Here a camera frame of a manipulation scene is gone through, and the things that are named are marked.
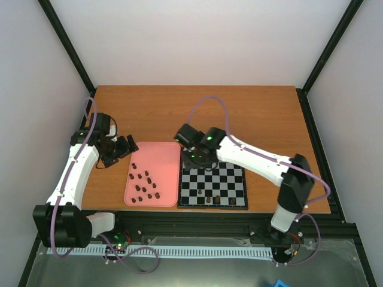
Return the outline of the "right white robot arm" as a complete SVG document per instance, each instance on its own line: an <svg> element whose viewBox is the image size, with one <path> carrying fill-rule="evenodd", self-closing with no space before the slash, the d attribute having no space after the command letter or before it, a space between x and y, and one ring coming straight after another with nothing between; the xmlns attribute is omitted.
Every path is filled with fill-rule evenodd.
<svg viewBox="0 0 383 287"><path fill-rule="evenodd" d="M183 147L181 158L188 169L209 168L220 161L235 164L276 185L279 193L270 221L272 229L286 233L303 212L315 183L304 156L297 154L291 158L273 154L242 142L222 129L212 127L203 133L187 123L176 132L174 139Z"/></svg>

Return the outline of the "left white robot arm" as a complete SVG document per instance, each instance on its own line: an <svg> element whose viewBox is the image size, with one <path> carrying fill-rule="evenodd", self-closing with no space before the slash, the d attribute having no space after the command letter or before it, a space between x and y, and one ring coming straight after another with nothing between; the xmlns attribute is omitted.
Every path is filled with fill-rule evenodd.
<svg viewBox="0 0 383 287"><path fill-rule="evenodd" d="M32 212L45 247L85 248L101 233L113 241L123 237L124 225L115 220L113 212L87 216L81 210L82 200L94 167L102 163L109 168L137 150L131 135L118 134L113 117L104 113L90 116L89 125L71 137L68 161L52 195Z"/></svg>

